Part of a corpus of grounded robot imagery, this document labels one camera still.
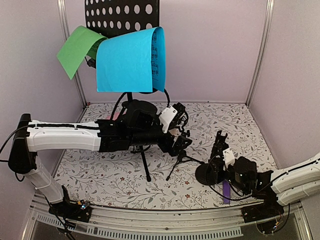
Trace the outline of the black round-base mic stand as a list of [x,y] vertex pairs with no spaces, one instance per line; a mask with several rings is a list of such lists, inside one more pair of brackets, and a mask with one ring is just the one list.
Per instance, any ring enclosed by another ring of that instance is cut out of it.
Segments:
[[195,178],[200,184],[212,186],[224,180],[225,160],[223,151],[229,148],[229,145],[226,143],[227,136],[227,133],[222,135],[222,130],[217,132],[208,163],[196,168]]

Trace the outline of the black shock mount tripod stand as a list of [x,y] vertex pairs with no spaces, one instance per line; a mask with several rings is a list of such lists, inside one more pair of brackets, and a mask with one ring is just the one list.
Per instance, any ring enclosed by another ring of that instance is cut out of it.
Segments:
[[168,174],[166,181],[170,180],[171,174],[179,164],[187,162],[197,162],[202,165],[205,163],[204,161],[200,161],[191,156],[188,156],[185,150],[192,143],[192,140],[189,138],[190,131],[185,130],[185,126],[189,121],[189,115],[186,111],[186,107],[180,102],[173,104],[172,107],[176,115],[170,122],[168,130],[178,130],[180,135],[177,137],[169,152],[170,156],[177,157],[177,160],[173,165],[170,173]]

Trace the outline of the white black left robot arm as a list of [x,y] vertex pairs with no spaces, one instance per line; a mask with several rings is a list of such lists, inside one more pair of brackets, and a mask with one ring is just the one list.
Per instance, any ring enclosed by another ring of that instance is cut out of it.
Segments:
[[157,145],[163,153],[179,156],[191,143],[187,133],[171,134],[176,128],[177,112],[160,114],[128,110],[116,119],[98,119],[85,123],[49,123],[32,120],[30,114],[21,116],[12,133],[8,167],[30,180],[55,209],[63,216],[74,213],[67,191],[58,184],[39,159],[39,151],[88,150],[111,153],[130,147]]

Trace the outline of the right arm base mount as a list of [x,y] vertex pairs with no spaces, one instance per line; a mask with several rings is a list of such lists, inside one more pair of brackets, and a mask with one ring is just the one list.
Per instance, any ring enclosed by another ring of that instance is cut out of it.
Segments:
[[277,202],[264,202],[241,209],[244,222],[255,222],[256,229],[264,236],[274,235],[281,231],[286,226],[290,213],[290,203],[287,205],[287,212],[285,212],[284,206]]

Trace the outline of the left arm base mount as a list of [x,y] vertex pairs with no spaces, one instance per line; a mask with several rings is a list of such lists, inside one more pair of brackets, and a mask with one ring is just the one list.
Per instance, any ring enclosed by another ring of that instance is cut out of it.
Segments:
[[88,223],[92,215],[91,203],[85,200],[71,201],[67,189],[62,186],[63,198],[59,203],[51,204],[50,214],[56,214],[65,219]]

